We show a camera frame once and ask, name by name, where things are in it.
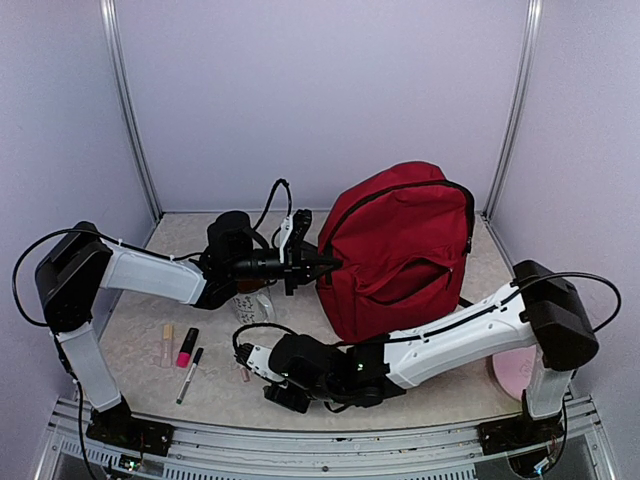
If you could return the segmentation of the red student backpack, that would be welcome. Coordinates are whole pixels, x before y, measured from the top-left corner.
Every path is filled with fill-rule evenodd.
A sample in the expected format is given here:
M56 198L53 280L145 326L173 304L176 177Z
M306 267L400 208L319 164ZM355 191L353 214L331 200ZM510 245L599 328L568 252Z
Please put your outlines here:
M357 343L453 312L474 224L473 194L424 161L396 164L341 193L318 249L342 266L316 283L336 335Z

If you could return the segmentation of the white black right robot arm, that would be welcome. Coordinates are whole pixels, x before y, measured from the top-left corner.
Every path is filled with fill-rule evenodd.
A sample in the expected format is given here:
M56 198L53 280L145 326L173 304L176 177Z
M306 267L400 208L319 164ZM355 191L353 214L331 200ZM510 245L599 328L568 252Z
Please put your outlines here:
M542 364L528 386L527 409L511 423L512 436L531 444L560 412L574 371L599 351L598 329L573 279L616 286L591 273L553 272L534 260L518 263L514 274L484 300L414 329L345 346L287 333L268 355L278 378L264 397L301 414L314 401L334 413L369 408L462 365L535 346Z

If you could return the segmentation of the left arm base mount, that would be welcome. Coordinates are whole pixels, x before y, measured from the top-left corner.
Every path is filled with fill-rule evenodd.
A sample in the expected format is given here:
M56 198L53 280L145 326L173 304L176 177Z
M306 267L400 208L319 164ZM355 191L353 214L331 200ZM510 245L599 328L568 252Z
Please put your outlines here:
M111 446L166 457L174 435L169 423L135 417L125 400L104 411L91 410L88 438Z

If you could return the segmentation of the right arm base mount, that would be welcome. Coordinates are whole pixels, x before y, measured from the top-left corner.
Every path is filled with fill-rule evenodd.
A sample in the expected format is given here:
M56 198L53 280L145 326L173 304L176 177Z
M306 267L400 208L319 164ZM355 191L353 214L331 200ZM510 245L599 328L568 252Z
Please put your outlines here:
M517 450L550 441L565 433L563 406L550 416L535 419L525 390L521 396L522 412L508 418L481 423L478 436L484 455Z

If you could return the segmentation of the pink black highlighter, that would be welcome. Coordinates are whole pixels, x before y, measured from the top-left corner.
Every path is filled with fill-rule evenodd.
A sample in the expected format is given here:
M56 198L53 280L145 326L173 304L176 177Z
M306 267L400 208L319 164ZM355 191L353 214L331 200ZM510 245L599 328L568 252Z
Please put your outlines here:
M176 363L175 365L178 368L187 368L192 354L193 354L193 350L195 348L197 339L199 336L199 329L195 328L195 327L191 327L187 334L184 337L184 340L181 344L177 359L176 359Z

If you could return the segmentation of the beige eraser stick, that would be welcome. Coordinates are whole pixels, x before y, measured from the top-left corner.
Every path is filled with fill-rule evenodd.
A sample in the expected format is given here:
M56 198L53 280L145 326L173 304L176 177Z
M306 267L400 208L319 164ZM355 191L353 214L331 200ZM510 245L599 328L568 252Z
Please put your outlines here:
M165 324L162 327L161 340L159 342L159 355L156 357L156 365L167 369L173 365L173 340L174 326Z

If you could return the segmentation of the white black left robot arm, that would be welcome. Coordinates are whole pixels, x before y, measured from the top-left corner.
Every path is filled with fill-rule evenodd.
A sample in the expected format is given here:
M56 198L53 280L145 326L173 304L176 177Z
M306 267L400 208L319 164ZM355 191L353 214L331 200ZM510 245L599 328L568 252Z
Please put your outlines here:
M243 211L220 214L207 229L207 246L196 259L135 247L82 221L54 232L58 243L37 264L34 280L44 319L65 368L79 383L102 430L121 445L140 434L137 418L109 370L91 325L100 290L133 291L216 310L244 282L282 281L286 295L342 265L305 240L312 213L300 209L281 224L281 240L271 247Z

